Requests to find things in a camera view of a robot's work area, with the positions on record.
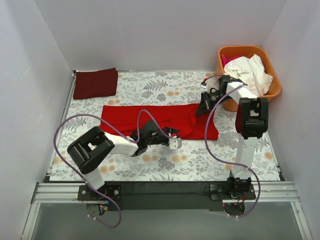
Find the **bright red t shirt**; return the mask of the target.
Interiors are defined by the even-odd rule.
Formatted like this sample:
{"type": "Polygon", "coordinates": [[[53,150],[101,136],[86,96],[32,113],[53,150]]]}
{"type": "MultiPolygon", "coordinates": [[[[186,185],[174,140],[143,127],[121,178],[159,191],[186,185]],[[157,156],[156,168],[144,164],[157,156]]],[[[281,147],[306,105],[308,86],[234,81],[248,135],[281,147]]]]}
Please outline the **bright red t shirt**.
{"type": "Polygon", "coordinates": [[[147,110],[161,128],[169,127],[179,130],[183,140],[204,140],[205,127],[209,114],[196,115],[198,104],[186,105],[140,105],[109,106],[102,109],[101,118],[115,127],[122,134],[129,136],[137,129],[137,118],[141,110],[147,110]]]}

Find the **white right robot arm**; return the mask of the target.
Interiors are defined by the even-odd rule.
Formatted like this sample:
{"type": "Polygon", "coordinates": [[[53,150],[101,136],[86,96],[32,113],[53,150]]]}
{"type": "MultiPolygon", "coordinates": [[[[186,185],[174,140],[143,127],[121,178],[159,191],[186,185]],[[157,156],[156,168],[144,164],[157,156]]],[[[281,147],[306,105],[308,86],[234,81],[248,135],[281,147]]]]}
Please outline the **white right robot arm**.
{"type": "Polygon", "coordinates": [[[230,75],[219,75],[217,84],[217,89],[211,88],[201,93],[195,114],[209,114],[206,120],[209,122],[220,103],[234,100],[237,103],[235,130],[238,147],[229,177],[221,183],[211,184],[208,187],[209,195],[212,200],[254,200],[257,195],[252,186],[252,177],[256,178],[257,174],[252,170],[252,162],[258,140],[268,130],[269,101],[266,97],[251,93],[246,83],[230,75]]]}

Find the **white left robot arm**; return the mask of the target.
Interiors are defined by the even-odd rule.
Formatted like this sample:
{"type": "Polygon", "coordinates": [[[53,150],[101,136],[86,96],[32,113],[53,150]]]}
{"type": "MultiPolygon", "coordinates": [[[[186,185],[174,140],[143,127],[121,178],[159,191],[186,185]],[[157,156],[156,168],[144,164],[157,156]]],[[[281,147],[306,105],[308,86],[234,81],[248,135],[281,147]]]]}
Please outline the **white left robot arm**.
{"type": "Polygon", "coordinates": [[[122,186],[108,186],[100,172],[100,164],[109,155],[138,157],[153,145],[162,145],[171,150],[181,148],[179,130],[167,126],[160,129],[154,121],[149,120],[126,140],[95,126],[71,143],[67,152],[88,184],[86,194],[90,199],[101,200],[108,196],[119,200],[122,186]]]}

